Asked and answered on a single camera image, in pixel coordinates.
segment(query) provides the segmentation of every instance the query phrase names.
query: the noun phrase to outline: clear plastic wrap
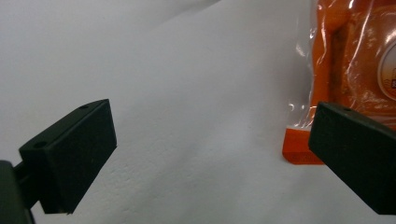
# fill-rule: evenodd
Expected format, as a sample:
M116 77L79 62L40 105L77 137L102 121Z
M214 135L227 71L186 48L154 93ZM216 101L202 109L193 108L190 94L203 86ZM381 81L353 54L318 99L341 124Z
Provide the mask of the clear plastic wrap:
M351 107L396 129L396 1L318 0L312 6L306 35L311 92L283 147L295 164L321 163L307 144L319 101Z

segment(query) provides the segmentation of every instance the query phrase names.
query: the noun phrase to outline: orange package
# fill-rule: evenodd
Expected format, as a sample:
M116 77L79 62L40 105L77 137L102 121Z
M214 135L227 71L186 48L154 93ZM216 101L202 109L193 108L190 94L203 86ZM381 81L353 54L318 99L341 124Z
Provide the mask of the orange package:
M396 0L318 0L316 14L309 110L287 128L283 145L294 164L322 164L308 148L319 101L396 130Z

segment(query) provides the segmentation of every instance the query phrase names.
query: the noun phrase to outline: printed label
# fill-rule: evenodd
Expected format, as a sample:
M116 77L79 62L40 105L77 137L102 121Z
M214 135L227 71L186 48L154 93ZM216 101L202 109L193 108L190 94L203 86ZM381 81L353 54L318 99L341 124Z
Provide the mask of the printed label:
M396 42L382 56L378 66L378 84L385 95L396 100Z

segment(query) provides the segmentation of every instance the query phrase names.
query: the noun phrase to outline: screw hole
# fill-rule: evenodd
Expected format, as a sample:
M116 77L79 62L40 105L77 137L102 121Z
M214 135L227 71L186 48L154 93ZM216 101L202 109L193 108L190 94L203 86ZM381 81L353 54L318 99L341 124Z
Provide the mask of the screw hole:
M41 147L44 147L46 144L47 144L47 142L44 142L44 141L42 141L42 142L37 142L33 147L35 147L35 148L41 148Z

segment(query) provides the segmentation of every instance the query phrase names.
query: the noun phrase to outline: white surface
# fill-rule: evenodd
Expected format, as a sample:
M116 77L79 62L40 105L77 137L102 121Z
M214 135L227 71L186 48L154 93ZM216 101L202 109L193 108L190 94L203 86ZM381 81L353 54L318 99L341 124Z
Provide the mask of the white surface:
M281 157L308 0L2 1L0 158L109 98L119 147L46 223L390 223L325 166Z

